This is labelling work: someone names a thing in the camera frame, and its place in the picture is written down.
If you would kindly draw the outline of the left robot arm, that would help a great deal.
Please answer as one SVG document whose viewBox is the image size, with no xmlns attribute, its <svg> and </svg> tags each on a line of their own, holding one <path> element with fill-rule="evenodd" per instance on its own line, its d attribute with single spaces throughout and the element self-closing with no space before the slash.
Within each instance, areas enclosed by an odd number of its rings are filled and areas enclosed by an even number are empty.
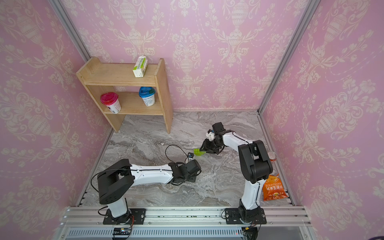
<svg viewBox="0 0 384 240">
<path fill-rule="evenodd" d="M 122 159 L 94 175 L 98 181 L 99 202 L 107 206 L 104 225 L 142 225 L 145 209 L 131 211 L 125 193 L 139 185 L 194 183 L 201 173 L 200 164 L 191 159 L 187 163 L 169 163 L 162 166 L 139 166 Z"/>
</svg>

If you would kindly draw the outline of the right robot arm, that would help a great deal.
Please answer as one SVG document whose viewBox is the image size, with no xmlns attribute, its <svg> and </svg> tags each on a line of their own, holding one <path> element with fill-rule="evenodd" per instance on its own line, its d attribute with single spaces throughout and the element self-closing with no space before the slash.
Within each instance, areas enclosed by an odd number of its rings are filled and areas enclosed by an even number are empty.
<svg viewBox="0 0 384 240">
<path fill-rule="evenodd" d="M 240 219 L 245 223 L 266 224 L 260 198 L 263 186 L 273 172 L 273 165 L 265 144 L 261 140 L 251 141 L 232 130 L 226 130 L 221 122 L 215 123 L 207 131 L 200 151 L 218 155 L 224 148 L 231 148 L 238 153 L 245 178 L 245 188 L 238 207 Z"/>
</svg>

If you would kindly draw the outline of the green lego brick base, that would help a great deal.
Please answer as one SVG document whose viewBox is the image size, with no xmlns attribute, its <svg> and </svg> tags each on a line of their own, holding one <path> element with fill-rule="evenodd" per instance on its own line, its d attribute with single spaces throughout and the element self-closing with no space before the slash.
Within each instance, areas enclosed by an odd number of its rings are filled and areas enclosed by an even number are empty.
<svg viewBox="0 0 384 240">
<path fill-rule="evenodd" d="M 206 151 L 201 151 L 200 149 L 194 149 L 195 156 L 202 156 L 206 153 Z"/>
</svg>

